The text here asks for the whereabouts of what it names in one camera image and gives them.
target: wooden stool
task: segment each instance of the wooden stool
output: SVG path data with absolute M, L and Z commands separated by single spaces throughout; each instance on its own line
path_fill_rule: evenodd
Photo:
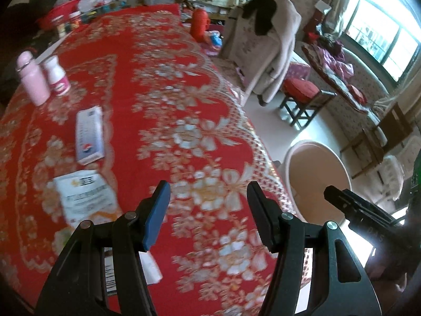
M 319 111 L 337 94 L 320 90 L 313 83 L 299 79 L 287 79 L 284 82 L 285 98 L 279 106 L 280 109 L 285 108 L 292 117 L 290 126 L 297 124 L 300 131 L 306 128 L 310 122 L 316 117 Z M 295 103 L 295 107 L 291 110 L 288 102 Z

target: plastic basin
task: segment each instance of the plastic basin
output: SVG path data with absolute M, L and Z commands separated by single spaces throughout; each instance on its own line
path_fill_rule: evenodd
M 278 171 L 301 219 L 317 225 L 345 221 L 344 214 L 323 197 L 329 185 L 351 190 L 348 173 L 330 148 L 315 141 L 300 141 L 288 150 Z

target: tile floor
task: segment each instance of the tile floor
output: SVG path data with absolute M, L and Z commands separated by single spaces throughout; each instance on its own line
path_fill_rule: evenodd
M 244 107 L 245 113 L 254 125 L 257 135 L 266 146 L 272 160 L 282 162 L 290 146 L 300 140 L 318 141 L 340 156 L 340 149 L 348 143 L 348 140 L 329 112 L 326 109 L 322 110 L 306 129 L 299 132 L 298 129 L 289 126 L 288 114 L 279 109 L 283 98 L 284 95 L 279 92 L 263 108 L 258 104 L 257 96 L 252 94 Z M 352 151 L 345 152 L 340 158 L 349 176 L 360 170 L 359 160 Z M 360 176 L 352 180 L 351 185 L 355 193 L 367 200 L 376 202 L 380 198 L 381 183 L 375 174 Z M 372 246 L 348 228 L 348 221 L 342 226 L 342 231 L 361 263 L 365 265 Z M 307 309 L 309 291 L 310 284 L 302 289 L 296 312 Z

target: table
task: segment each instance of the table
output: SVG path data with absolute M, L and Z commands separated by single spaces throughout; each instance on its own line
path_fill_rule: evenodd
M 320 77 L 329 84 L 356 112 L 362 114 L 371 113 L 369 107 L 361 105 L 349 92 L 346 84 L 329 68 L 323 68 L 320 65 L 317 54 L 312 50 L 310 45 L 303 45 L 302 50 L 310 62 L 312 68 L 320 75 Z
M 161 179 L 171 184 L 151 249 L 163 274 L 149 287 L 159 315 L 256 315 L 275 258 L 256 231 L 247 184 L 257 180 L 284 211 L 294 209 L 229 83 L 183 30 L 178 6 L 107 14 L 55 53 L 69 93 L 36 108 L 19 87 L 1 120 L 0 271 L 9 284 L 35 305 L 72 231 L 52 179 L 96 169 L 122 212 Z M 82 167 L 74 158 L 75 116 L 95 105 L 103 110 L 106 154 Z M 110 305 L 117 308 L 115 298 Z

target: pink bottle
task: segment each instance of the pink bottle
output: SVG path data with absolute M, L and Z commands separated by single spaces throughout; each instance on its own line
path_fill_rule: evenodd
M 21 82 L 35 106 L 40 106 L 50 97 L 50 88 L 46 78 L 31 52 L 25 51 L 17 60 L 17 72 Z

